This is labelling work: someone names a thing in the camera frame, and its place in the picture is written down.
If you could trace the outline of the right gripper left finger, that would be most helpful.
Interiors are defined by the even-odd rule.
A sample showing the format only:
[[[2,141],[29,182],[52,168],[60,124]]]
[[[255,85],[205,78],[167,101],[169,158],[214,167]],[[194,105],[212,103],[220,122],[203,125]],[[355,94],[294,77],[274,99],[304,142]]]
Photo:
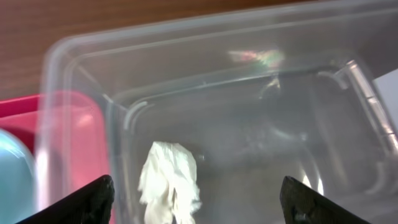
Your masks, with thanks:
[[[17,224],[109,224],[114,194],[111,176],[102,175]]]

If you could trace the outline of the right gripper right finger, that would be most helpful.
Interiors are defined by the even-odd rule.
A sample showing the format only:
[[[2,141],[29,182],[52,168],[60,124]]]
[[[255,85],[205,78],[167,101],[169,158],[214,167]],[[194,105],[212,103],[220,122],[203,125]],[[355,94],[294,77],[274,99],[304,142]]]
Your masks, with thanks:
[[[286,224],[369,224],[291,176],[279,199]]]

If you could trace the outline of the white tissue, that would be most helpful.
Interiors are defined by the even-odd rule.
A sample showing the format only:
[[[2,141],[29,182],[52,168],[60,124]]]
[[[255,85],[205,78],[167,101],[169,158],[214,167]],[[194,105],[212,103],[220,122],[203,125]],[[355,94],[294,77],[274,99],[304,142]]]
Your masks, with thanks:
[[[155,141],[139,178],[139,201],[146,206],[146,224],[195,224],[200,209],[197,163],[178,143]]]

